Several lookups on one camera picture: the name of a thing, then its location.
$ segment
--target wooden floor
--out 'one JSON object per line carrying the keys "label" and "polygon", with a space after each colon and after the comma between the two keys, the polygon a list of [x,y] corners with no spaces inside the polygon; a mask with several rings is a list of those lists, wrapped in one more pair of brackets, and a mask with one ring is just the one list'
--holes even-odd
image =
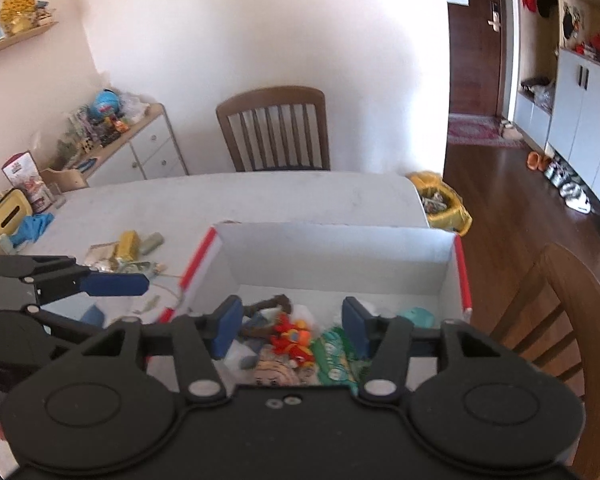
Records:
{"label": "wooden floor", "polygon": [[[489,333],[509,304],[518,283],[544,245],[559,243],[580,258],[600,281],[600,235],[592,216],[564,205],[539,171],[526,168],[527,150],[448,145],[445,182],[464,199],[474,218],[462,239],[474,301],[472,323]],[[541,298],[521,320],[513,343],[549,313],[553,301]],[[570,329],[561,319],[548,338],[528,351],[535,358]],[[552,369],[559,374],[579,360],[574,343]],[[582,375],[570,385],[581,395]]]}

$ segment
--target red rug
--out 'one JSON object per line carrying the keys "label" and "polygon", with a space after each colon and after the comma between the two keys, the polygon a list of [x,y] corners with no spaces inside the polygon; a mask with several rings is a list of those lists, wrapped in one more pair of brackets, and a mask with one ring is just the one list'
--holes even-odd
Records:
{"label": "red rug", "polygon": [[500,121],[495,117],[449,115],[449,144],[526,148],[524,140],[507,140],[500,136]]}

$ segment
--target orange toy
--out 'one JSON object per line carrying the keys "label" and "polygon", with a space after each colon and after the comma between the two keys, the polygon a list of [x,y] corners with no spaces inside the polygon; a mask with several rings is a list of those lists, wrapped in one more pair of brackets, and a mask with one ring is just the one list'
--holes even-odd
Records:
{"label": "orange toy", "polygon": [[273,329],[280,334],[271,336],[271,344],[276,354],[287,354],[298,367],[315,363],[314,354],[309,350],[311,332],[304,321],[300,319],[293,324],[289,321],[289,316],[281,312]]}

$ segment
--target blue ball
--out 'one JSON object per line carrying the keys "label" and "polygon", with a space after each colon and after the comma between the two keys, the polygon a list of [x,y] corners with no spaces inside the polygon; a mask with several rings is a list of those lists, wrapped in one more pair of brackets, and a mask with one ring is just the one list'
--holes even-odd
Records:
{"label": "blue ball", "polygon": [[91,115],[96,119],[116,115],[120,111],[120,99],[111,90],[103,90],[91,105]]}

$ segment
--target cardboard box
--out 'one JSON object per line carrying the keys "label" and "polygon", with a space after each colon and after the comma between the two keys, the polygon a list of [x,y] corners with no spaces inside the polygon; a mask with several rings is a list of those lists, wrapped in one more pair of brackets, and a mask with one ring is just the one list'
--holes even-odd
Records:
{"label": "cardboard box", "polygon": [[[167,322],[208,314],[228,295],[244,304],[286,294],[307,306],[326,330],[347,296],[382,315],[423,307],[436,317],[469,321],[471,296],[460,237],[426,228],[223,223],[211,228],[181,280],[183,301]],[[167,384],[158,362],[152,374]],[[412,359],[408,385],[436,373],[436,360]]]}

